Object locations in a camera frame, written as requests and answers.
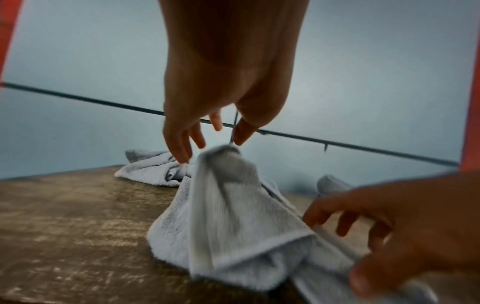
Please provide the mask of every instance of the towel fold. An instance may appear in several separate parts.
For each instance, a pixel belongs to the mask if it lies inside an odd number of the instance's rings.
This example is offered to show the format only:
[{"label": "towel fold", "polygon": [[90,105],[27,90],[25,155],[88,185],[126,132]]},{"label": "towel fold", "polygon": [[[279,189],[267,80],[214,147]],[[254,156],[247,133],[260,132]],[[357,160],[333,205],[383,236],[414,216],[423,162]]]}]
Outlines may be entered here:
[{"label": "towel fold", "polygon": [[[195,166],[193,178],[182,177],[172,204],[147,233],[156,258],[188,269],[194,278],[258,291],[290,278],[311,304],[363,302],[348,285],[355,253],[321,228],[308,228],[238,149],[211,149]],[[432,303],[428,291],[411,285],[375,302]]]},{"label": "towel fold", "polygon": [[185,176],[192,176],[194,166],[180,165],[170,152],[147,150],[127,150],[125,155],[130,162],[115,173],[141,183],[163,187],[179,187]]}]

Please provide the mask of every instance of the towel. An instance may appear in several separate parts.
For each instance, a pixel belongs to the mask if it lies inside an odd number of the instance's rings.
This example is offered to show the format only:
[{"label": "towel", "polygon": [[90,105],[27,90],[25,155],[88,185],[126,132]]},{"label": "towel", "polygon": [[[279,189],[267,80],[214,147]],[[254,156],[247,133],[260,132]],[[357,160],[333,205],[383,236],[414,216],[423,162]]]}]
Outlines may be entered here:
[{"label": "towel", "polygon": [[[321,228],[308,228],[237,148],[206,151],[195,166],[147,233],[156,258],[194,279],[267,291],[289,278],[311,304],[363,303],[348,285],[355,253]],[[428,295],[410,286],[375,303],[432,303]]]},{"label": "towel", "polygon": [[115,173],[141,183],[163,187],[179,187],[185,176],[192,176],[194,166],[180,165],[168,151],[126,150],[130,162]]}]

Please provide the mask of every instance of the fingernail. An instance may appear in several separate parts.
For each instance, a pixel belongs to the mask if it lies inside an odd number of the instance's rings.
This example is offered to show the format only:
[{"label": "fingernail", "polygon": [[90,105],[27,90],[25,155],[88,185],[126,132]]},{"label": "fingernail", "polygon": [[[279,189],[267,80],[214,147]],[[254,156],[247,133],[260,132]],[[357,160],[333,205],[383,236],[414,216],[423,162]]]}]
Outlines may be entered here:
[{"label": "fingernail", "polygon": [[368,279],[362,274],[352,273],[350,275],[350,285],[354,292],[360,296],[367,297],[372,293],[372,286]]}]

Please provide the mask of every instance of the wooden table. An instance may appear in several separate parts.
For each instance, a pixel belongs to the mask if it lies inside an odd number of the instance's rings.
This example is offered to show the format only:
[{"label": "wooden table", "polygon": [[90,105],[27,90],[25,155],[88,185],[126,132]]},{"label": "wooden table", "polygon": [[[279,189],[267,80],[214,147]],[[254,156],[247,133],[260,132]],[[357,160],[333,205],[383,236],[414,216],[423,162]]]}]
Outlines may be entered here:
[{"label": "wooden table", "polygon": [[[145,235],[176,189],[115,178],[118,169],[0,182],[0,303],[304,303],[289,282],[255,293],[153,259]],[[310,203],[289,199],[301,211]],[[357,225],[347,242],[365,252],[367,230]],[[476,280],[430,282],[444,303],[480,302]]]}]

